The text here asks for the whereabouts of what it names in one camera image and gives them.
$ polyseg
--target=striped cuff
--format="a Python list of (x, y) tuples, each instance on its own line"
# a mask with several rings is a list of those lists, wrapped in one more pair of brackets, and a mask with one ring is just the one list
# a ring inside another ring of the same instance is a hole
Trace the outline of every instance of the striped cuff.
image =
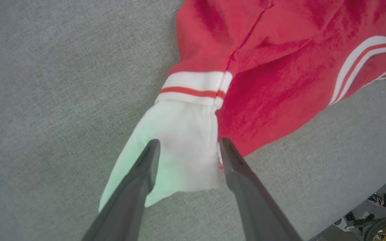
[(166, 80), (155, 103), (175, 99), (221, 108), (230, 82), (230, 72), (177, 72)]
[(335, 104), (345, 96), (355, 77), (370, 57), (382, 53), (386, 53), (385, 36), (370, 37), (357, 46), (346, 58), (337, 75), (336, 86), (328, 105)]

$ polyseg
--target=machinery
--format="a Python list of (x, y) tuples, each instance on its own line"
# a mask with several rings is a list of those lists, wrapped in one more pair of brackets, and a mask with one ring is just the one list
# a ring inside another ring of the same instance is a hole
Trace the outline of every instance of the machinery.
[(386, 241), (386, 184), (314, 241)]

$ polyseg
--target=red fabric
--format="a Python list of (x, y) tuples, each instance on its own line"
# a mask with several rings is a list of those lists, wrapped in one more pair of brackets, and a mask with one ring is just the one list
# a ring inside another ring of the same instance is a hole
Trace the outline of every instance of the red fabric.
[[(187, 0), (170, 74), (232, 73), (219, 137), (246, 156), (326, 108), (348, 55), (376, 35), (386, 36), (385, 0)], [(386, 53), (373, 56), (344, 98), (385, 71)]]

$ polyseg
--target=gray fabric surface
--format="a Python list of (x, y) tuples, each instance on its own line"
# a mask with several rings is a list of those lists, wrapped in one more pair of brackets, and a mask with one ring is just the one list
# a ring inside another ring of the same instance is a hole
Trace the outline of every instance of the gray fabric surface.
[[(182, 0), (0, 0), (0, 241), (80, 240), (178, 60)], [(386, 182), (386, 82), (246, 158), (308, 239)], [(243, 240), (225, 187), (144, 212), (140, 240)]]

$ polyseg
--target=white cloth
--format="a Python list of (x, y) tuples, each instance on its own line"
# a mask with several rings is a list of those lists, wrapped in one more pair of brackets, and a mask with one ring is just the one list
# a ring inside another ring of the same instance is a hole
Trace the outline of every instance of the white cloth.
[(178, 191), (218, 188), (217, 107), (163, 99), (139, 121), (122, 150), (101, 196), (99, 211), (151, 139), (161, 144), (156, 184), (145, 200), (151, 206)]

